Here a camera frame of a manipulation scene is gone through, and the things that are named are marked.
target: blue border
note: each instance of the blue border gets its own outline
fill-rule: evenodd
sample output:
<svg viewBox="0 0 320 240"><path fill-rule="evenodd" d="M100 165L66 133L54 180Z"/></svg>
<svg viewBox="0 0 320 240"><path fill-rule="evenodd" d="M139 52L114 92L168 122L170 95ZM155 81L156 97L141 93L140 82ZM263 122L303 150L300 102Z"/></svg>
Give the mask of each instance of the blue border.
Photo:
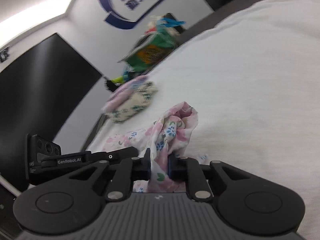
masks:
<svg viewBox="0 0 320 240"><path fill-rule="evenodd" d="M109 23L110 25L123 29L123 30L130 30L133 29L148 13L150 13L156 6L158 6L163 0L159 0L153 6L151 6L136 22L129 21L128 19L119 15L112 6L111 0L99 0L101 6L109 12L109 15L104 20L105 22Z"/></svg>

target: stack of folded clothes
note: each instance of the stack of folded clothes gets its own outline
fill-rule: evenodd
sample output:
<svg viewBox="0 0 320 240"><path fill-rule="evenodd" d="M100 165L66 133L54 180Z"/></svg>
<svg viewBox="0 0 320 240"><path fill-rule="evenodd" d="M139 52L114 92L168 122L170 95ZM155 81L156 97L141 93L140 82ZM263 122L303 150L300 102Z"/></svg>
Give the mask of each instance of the stack of folded clothes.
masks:
<svg viewBox="0 0 320 240"><path fill-rule="evenodd" d="M119 87L101 109L103 114L121 123L148 107L157 88L147 79L138 76Z"/></svg>

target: black television screen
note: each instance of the black television screen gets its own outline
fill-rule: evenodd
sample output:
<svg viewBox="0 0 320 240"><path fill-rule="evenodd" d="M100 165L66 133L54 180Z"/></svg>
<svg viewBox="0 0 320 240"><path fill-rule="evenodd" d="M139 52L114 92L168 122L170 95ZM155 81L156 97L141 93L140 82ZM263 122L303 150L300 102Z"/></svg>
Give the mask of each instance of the black television screen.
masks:
<svg viewBox="0 0 320 240"><path fill-rule="evenodd" d="M0 173L20 191L27 133L52 141L101 73L57 33L0 73Z"/></svg>

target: white fabric surface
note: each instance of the white fabric surface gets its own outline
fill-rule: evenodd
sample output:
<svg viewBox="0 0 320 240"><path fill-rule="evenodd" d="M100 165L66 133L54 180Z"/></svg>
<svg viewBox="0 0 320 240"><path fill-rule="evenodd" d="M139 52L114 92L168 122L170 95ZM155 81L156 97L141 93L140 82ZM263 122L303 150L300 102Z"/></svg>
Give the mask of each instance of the white fabric surface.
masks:
<svg viewBox="0 0 320 240"><path fill-rule="evenodd" d="M186 155L202 152L299 193L299 233L320 235L320 0L265 0L179 48L149 74L159 91L111 135L186 101L199 112Z"/></svg>

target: bright light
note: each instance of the bright light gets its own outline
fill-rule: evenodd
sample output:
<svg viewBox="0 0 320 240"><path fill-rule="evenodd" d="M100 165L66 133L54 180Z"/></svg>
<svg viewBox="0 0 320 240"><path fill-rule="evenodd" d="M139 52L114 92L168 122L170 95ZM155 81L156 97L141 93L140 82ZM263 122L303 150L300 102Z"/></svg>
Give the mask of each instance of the bright light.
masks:
<svg viewBox="0 0 320 240"><path fill-rule="evenodd" d="M72 0L47 0L0 23L0 48L27 30L64 14Z"/></svg>

